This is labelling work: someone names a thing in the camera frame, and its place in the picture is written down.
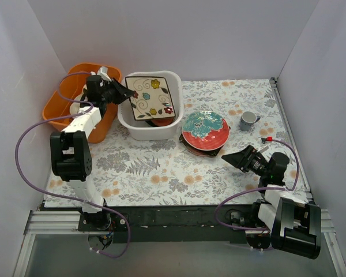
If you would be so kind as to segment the square floral ceramic plate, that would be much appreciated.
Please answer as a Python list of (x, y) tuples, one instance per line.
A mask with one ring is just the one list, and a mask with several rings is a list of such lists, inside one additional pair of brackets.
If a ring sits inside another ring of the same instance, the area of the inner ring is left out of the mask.
[(126, 88), (134, 91), (130, 98), (136, 121), (175, 118), (175, 109), (166, 78), (162, 76), (127, 76)]

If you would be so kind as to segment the red plate teal flower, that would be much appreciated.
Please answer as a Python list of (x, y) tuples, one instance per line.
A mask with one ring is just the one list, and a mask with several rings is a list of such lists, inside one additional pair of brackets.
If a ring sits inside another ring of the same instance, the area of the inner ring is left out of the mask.
[(214, 151), (227, 142), (230, 127), (221, 115), (213, 111), (196, 111), (185, 119), (182, 136), (197, 150)]

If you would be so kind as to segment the red round saucer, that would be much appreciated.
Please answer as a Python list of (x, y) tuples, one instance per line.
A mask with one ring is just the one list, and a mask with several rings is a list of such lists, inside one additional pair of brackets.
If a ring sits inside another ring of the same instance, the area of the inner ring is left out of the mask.
[(151, 123), (155, 126), (167, 126), (174, 122), (174, 118), (152, 119)]

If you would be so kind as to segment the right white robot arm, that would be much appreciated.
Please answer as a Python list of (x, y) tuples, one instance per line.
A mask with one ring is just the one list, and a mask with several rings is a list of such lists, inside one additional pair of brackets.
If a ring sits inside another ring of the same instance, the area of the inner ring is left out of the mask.
[(266, 160), (249, 145), (221, 158), (244, 173), (252, 171), (259, 176), (258, 188), (252, 192), (259, 192), (263, 200), (249, 215), (250, 224), (255, 229), (269, 229), (273, 248), (316, 259), (321, 250), (321, 209), (297, 198), (286, 188), (283, 178), (289, 157), (275, 152)]

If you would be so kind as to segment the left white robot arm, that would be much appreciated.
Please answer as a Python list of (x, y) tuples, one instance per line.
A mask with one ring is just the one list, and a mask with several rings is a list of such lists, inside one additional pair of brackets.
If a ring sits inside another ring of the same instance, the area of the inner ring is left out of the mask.
[(50, 136), (52, 172), (67, 182), (81, 200), (81, 214), (86, 223), (100, 231), (110, 227), (111, 217), (103, 209), (104, 198), (93, 182), (87, 180), (92, 172), (88, 137), (105, 116), (110, 103), (121, 104), (133, 95), (132, 90), (105, 73), (92, 73), (86, 78), (86, 90), (81, 98), (72, 100), (77, 107), (72, 122)]

